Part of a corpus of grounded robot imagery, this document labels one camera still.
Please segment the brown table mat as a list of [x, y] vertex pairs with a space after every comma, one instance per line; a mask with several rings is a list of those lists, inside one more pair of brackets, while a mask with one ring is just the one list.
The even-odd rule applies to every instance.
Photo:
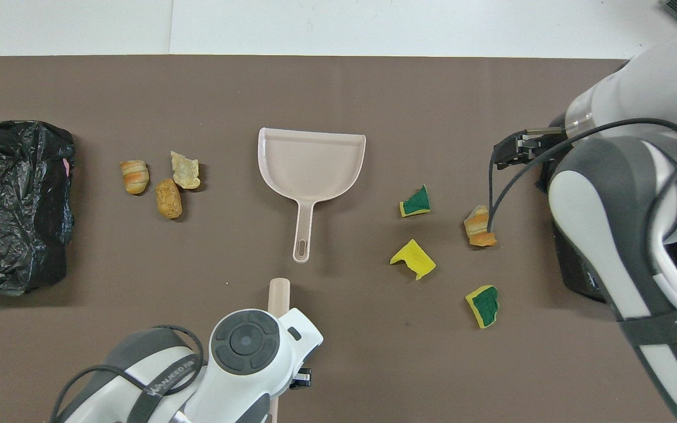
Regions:
[[[0, 120], [75, 138], [64, 280], [0, 296], [0, 423], [43, 423], [76, 373], [128, 334], [177, 324], [202, 342], [219, 319], [266, 306], [269, 281], [322, 332], [311, 388], [284, 423], [671, 423], [610, 309], [565, 289], [551, 216], [530, 172], [496, 216], [497, 246], [462, 223], [487, 201], [492, 146], [545, 126], [617, 60], [296, 56], [0, 57]], [[313, 211], [292, 258], [297, 204], [260, 174], [261, 128], [366, 136], [355, 184]], [[183, 213], [154, 189], [171, 153], [199, 161]], [[120, 162], [149, 182], [127, 193]], [[398, 204], [425, 184], [430, 213]], [[421, 280], [390, 258], [415, 239]], [[465, 300], [498, 290], [480, 329]]]

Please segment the beige handled brush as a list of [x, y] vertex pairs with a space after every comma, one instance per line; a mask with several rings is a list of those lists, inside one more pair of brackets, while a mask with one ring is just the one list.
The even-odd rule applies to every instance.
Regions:
[[[286, 278], [279, 277], [270, 281], [267, 310], [271, 315], [280, 318], [289, 311], [290, 286], [290, 281]], [[277, 423], [279, 420], [279, 399], [277, 397], [271, 400], [269, 417], [270, 423]]]

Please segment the brown bread roll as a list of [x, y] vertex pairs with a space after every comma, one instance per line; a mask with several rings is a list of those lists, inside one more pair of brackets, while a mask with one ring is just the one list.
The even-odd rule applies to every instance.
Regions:
[[164, 179], [154, 189], [156, 207], [159, 214], [169, 220], [183, 213], [180, 192], [173, 179]]

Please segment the pale torn bread piece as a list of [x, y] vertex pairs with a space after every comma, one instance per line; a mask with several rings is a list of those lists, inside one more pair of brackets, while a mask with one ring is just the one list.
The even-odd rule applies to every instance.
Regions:
[[183, 189], [197, 189], [201, 184], [199, 179], [199, 161], [191, 160], [177, 152], [170, 153], [173, 171], [172, 179], [175, 184]]

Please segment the tan bread piece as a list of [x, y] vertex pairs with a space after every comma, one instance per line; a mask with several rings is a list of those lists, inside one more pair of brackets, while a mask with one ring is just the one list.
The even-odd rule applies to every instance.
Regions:
[[127, 160], [120, 162], [123, 185], [127, 193], [139, 195], [145, 192], [149, 182], [149, 169], [143, 160]]

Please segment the black-bagged bin with pink spot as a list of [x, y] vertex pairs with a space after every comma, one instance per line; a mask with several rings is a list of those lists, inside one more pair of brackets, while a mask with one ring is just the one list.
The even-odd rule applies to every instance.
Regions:
[[75, 145], [41, 121], [0, 121], [0, 295], [53, 286], [67, 273]]

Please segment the black-bagged trash bin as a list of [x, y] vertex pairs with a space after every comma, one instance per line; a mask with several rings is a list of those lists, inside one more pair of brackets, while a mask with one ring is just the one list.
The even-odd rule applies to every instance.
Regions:
[[670, 165], [650, 156], [570, 158], [542, 167], [538, 187], [548, 195], [562, 280], [571, 291], [605, 302], [642, 302], [662, 263], [677, 270], [677, 237], [650, 230]]

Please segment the beige plastic dustpan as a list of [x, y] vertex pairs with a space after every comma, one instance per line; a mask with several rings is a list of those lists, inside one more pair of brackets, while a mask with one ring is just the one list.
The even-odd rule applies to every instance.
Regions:
[[306, 263], [311, 252], [313, 211], [355, 184], [361, 172], [365, 135], [261, 128], [257, 158], [264, 182], [297, 204], [292, 258]]

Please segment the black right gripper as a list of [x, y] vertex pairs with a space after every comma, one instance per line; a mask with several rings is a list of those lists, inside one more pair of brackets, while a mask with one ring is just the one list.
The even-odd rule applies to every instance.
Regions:
[[566, 139], [566, 131], [561, 127], [526, 129], [519, 134], [510, 134], [494, 145], [494, 165], [497, 170], [503, 170], [527, 164]]

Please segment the striped orange bread piece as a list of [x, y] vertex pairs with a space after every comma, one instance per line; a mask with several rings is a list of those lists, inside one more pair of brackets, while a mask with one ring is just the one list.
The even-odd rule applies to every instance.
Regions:
[[494, 233], [487, 230], [490, 214], [487, 206], [479, 204], [472, 209], [463, 222], [463, 228], [471, 246], [496, 246], [497, 239]]

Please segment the green yellow sponge piece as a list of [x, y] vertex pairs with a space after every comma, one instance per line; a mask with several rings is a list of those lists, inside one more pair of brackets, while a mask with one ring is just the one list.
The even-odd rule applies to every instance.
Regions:
[[401, 201], [398, 204], [398, 209], [400, 209], [401, 217], [430, 213], [431, 206], [427, 186], [423, 184], [407, 200]]
[[485, 329], [497, 320], [499, 291], [495, 286], [481, 286], [465, 295], [474, 319], [480, 329]]

